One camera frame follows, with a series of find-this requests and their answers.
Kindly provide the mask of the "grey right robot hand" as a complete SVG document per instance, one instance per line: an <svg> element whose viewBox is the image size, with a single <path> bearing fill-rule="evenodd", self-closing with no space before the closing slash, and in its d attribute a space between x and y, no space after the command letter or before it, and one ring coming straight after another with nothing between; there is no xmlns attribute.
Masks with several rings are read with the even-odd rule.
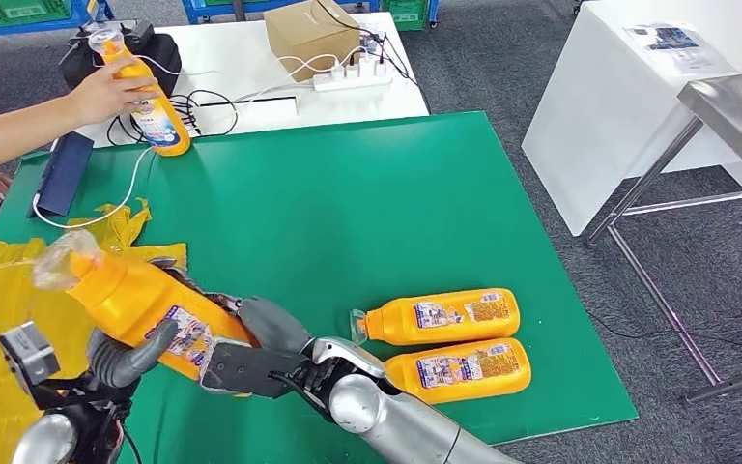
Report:
<svg viewBox="0 0 742 464"><path fill-rule="evenodd" d="M204 296L243 325L246 342L251 347L294 355L301 353L312 339L298 319L270 300L224 293L205 293Z"/></svg>

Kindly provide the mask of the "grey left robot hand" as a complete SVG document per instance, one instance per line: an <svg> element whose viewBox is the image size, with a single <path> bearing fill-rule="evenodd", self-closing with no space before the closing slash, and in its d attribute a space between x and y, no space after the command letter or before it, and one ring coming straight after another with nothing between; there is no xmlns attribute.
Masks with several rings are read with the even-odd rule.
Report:
<svg viewBox="0 0 742 464"><path fill-rule="evenodd" d="M86 346L89 370L107 387L128 387L158 364L158 359L169 350L178 330L176 321L160 321L149 338L145 338L139 346L130 347L94 328Z"/></svg>

